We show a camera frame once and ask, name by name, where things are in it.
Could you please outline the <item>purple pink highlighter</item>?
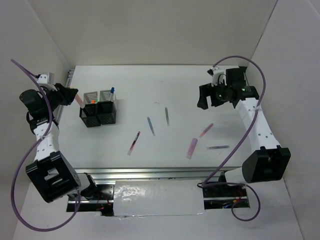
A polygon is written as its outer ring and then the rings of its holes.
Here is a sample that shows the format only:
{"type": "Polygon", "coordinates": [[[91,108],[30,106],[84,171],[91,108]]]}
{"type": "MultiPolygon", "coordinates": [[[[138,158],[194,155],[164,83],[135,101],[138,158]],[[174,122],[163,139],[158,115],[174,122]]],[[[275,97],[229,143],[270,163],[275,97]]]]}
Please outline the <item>purple pink highlighter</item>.
{"type": "Polygon", "coordinates": [[[187,154],[186,154],[186,158],[187,159],[191,159],[192,158],[194,150],[195,150],[195,148],[197,146],[197,143],[198,143],[198,139],[197,138],[193,138],[191,140],[191,143],[189,145],[189,148],[188,148],[187,154]]]}

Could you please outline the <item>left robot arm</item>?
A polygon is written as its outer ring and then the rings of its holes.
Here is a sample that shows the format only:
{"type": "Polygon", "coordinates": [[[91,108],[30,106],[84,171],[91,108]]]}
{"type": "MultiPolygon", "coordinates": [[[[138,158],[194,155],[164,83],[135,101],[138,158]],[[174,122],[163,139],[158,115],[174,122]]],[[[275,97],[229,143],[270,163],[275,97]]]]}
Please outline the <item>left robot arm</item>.
{"type": "Polygon", "coordinates": [[[65,195],[76,198],[77,191],[83,198],[93,200],[99,187],[88,173],[77,174],[59,150],[59,124],[53,115],[60,105],[70,105],[78,90],[60,83],[54,86],[54,90],[45,88],[43,93],[28,89],[19,96],[28,109],[30,130],[39,141],[34,162],[25,168],[26,174],[47,203],[65,195]]]}

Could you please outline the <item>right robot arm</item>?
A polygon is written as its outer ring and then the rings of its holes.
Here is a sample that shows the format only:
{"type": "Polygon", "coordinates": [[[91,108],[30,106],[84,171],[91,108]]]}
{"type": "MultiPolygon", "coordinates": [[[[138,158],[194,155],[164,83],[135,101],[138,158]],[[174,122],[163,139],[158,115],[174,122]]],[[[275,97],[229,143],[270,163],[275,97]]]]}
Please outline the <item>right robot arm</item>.
{"type": "Polygon", "coordinates": [[[254,86],[247,85],[245,72],[245,67],[212,67],[208,70],[212,82],[199,87],[197,107],[206,110],[209,105],[218,107],[231,103],[243,121],[245,138],[251,145],[252,153],[241,167],[220,174],[218,190],[223,196],[235,191],[235,183],[279,181],[291,158],[289,148],[281,147],[273,135],[259,104],[262,96],[254,86]]]}

